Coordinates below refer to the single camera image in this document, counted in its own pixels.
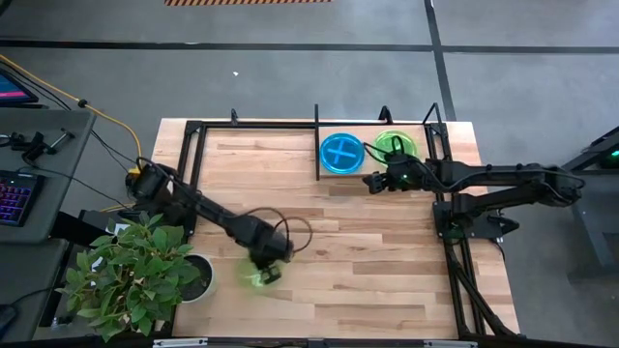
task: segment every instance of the concrete floor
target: concrete floor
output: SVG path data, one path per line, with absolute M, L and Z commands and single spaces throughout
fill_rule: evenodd
M 618 45 L 619 3 L 604 0 L 434 0 L 443 44 Z M 321 5 L 166 8 L 152 0 L 15 1 L 3 37 L 203 43 L 429 44 L 422 0 L 334 0 Z M 162 117 L 397 119 L 441 101 L 432 53 L 122 51 L 0 48 L 32 72 L 132 126 L 150 156 Z M 482 160 L 562 164 L 617 126 L 617 55 L 446 54 L 457 119 L 472 121 Z M 134 155 L 131 138 L 97 132 Z M 91 141 L 76 176 L 127 200 L 122 170 Z M 73 185 L 64 210 L 112 205 Z M 506 212 L 521 331 L 534 338 L 615 346 L 616 284 L 571 285 L 589 258 L 569 210 Z

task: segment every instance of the blue bowl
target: blue bowl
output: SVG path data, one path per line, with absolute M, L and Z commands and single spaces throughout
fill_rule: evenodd
M 364 163 L 364 145 L 349 133 L 329 135 L 320 145 L 320 162 L 332 173 L 351 174 Z

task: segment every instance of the keyboard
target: keyboard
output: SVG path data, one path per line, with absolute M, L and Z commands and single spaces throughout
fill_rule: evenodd
M 0 224 L 23 226 L 44 178 L 42 175 L 0 170 Z

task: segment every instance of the computer monitor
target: computer monitor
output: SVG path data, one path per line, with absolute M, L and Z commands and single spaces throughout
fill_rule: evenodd
M 6 71 L 0 69 L 0 106 L 38 102 L 39 98 Z

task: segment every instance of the soil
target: soil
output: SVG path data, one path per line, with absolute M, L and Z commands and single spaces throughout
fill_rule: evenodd
M 199 298 L 211 285 L 213 279 L 213 269 L 211 265 L 200 256 L 189 255 L 185 259 L 192 263 L 199 271 L 200 277 L 181 288 L 183 301 L 191 301 Z

